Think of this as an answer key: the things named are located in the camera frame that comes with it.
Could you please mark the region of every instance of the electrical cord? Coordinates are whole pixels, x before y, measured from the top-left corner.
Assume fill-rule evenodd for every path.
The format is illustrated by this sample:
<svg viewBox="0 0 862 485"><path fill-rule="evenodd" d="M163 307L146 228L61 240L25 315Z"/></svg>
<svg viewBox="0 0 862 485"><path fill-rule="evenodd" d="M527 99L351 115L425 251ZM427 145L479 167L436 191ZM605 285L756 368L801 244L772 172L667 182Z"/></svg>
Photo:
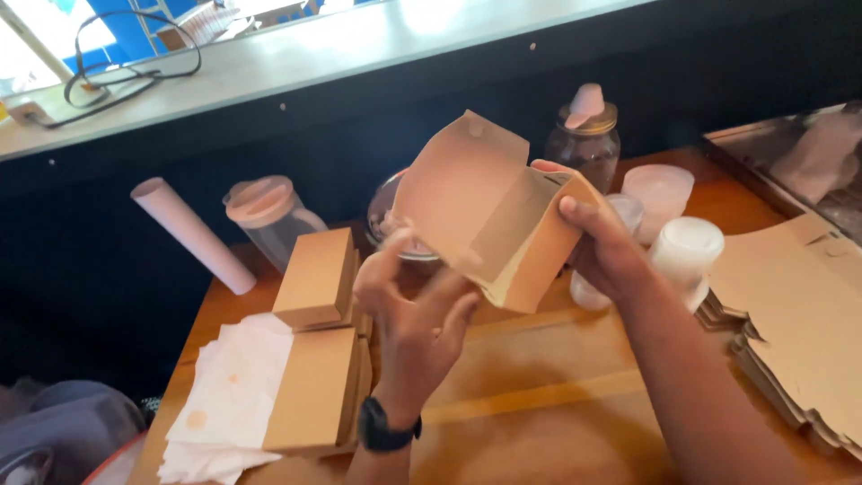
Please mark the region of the electrical cord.
<svg viewBox="0 0 862 485"><path fill-rule="evenodd" d="M81 53L81 45L80 45L80 41L79 41L81 31L84 30L84 28L87 27L88 25L90 25L91 23L95 22L96 20L102 19L102 18L107 17L107 16L125 15L125 14L133 14L136 16L150 18L150 19L157 20L160 22L168 23L168 24L172 25L173 27L175 27L177 30L179 30L180 33L182 33L189 40L191 40L191 44L192 44L192 46L194 46L195 52L197 52L197 64L192 69L190 69L189 71L176 72L176 73L171 73L171 74L165 74L165 73L161 72L160 69L150 69L148 71L142 72L142 71L138 71L137 69L135 69L131 66L125 66L125 67L120 66L120 69L128 69L133 74L130 76L127 76L125 78L112 79L110 81L105 81L105 82L91 81L90 78L87 77L88 72L92 72L94 69L98 69L99 67L104 67L107 69L108 67L119 66L120 64L117 62L109 61L109 62L99 62L99 63L93 64L90 66L84 66L84 56ZM196 72L201 70L202 63L203 63L203 57L201 56L201 48L197 45L197 42L195 42L195 39L188 32L186 32L184 28L180 27L174 21L168 20L168 19L161 17L161 16L156 16L156 15L153 15L153 14L150 14L147 12L143 12L140 10L112 10L110 12L105 12L103 14L96 14L96 15L90 17L89 19L87 19L86 21L84 21L84 23L82 23L81 26L78 28L78 32L75 34L75 65L76 65L76 68L78 69L78 71L75 73L74 76L72 76L71 79L66 81L66 87L63 89L63 99L65 99L66 102L70 106L73 106L75 108L79 108L81 110L93 108L94 106L95 106L95 108L93 108L92 110L89 110L89 111L87 111L81 115L78 115L76 117L71 117L71 118L61 120L58 122L54 122L54 123L44 123L34 113L30 113L29 115L27 115L27 118L30 119L31 121L33 121L34 123L40 125L42 128L57 129L57 128L59 128L61 126L65 126L69 123L74 123L76 121L80 121L80 120L83 120L85 118L92 117L98 113L105 111L105 110L109 110L109 109L113 108L114 106L117 106L118 104L125 103L129 99L136 98L137 96L141 95L141 93L143 93L144 91L148 91L149 89L154 88L156 85L158 85L161 81L163 81L165 79L175 79L175 78L182 78L182 77L191 76L191 75L193 75ZM118 85L120 83L126 83L128 81L133 81L136 79L149 79L149 82L147 82L143 86L139 87L137 90L132 91L129 94L126 94L125 96L123 96L121 98L117 98L117 99L114 99L112 101L109 101L108 103L101 104L102 102L104 102L105 100L110 98L111 93L110 93L110 91L108 91L106 89L107 86ZM73 103L72 102L72 88L75 86L75 84L77 84L77 82L79 80L84 81L84 84L82 85L82 87L84 89L86 89L87 91L100 90L100 91L102 91L102 93L96 99L93 99L92 101L90 101L88 103L85 103L85 104Z"/></svg>

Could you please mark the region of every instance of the white paper towel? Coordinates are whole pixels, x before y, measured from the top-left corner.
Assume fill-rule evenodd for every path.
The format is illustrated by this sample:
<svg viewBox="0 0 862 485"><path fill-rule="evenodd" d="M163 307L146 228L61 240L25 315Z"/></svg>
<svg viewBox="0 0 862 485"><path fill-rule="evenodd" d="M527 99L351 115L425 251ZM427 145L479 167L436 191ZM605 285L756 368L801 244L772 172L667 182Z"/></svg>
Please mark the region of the white paper towel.
<svg viewBox="0 0 862 485"><path fill-rule="evenodd" d="M271 313L222 325L201 348L189 399L166 435L162 483L233 485L242 470L281 457L260 447L292 344L290 327Z"/></svg>
<svg viewBox="0 0 862 485"><path fill-rule="evenodd" d="M142 182L131 196L230 291L243 294L252 289L254 275L162 178Z"/></svg>

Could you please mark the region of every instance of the black wristwatch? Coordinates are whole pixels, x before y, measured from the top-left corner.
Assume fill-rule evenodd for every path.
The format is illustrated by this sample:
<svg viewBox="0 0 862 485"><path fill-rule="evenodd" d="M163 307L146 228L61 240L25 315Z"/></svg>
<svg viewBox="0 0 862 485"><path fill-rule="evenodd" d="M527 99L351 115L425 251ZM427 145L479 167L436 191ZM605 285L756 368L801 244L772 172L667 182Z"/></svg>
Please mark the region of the black wristwatch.
<svg viewBox="0 0 862 485"><path fill-rule="evenodd" d="M398 451L410 444L413 438L419 439L422 434L422 416L413 425L413 429L394 431L389 427L386 411L380 406L380 401L374 396L368 396L362 401L359 409L359 441L366 450L375 452Z"/></svg>

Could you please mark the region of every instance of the hand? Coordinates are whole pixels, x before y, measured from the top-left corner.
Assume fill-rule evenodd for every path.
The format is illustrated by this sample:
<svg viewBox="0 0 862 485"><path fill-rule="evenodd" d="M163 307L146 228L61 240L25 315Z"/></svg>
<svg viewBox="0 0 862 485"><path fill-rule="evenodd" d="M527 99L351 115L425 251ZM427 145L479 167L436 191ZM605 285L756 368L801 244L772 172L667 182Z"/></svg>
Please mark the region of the hand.
<svg viewBox="0 0 862 485"><path fill-rule="evenodd" d="M470 281L441 270L415 302L398 291L398 256L413 240L396 231L359 269L353 295L380 332L382 370L374 396L393 430L407 430L461 355L467 325L479 303Z"/></svg>
<svg viewBox="0 0 862 485"><path fill-rule="evenodd" d="M547 160L535 160L530 166L542 172L569 170ZM592 286L619 305L655 275L643 249L628 234L619 217L608 212L572 197L559 201L560 215L584 231L569 262Z"/></svg>

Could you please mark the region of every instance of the napkin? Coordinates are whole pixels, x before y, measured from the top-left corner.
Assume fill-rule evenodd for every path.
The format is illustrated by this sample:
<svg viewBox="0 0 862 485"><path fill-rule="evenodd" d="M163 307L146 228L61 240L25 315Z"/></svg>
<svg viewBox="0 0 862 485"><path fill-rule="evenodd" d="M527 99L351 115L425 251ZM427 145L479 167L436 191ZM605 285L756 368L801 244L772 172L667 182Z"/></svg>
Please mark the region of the napkin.
<svg viewBox="0 0 862 485"><path fill-rule="evenodd" d="M260 449L293 344L271 313L222 325L201 348L189 399L168 431L162 483L234 485L242 470L278 460Z"/></svg>

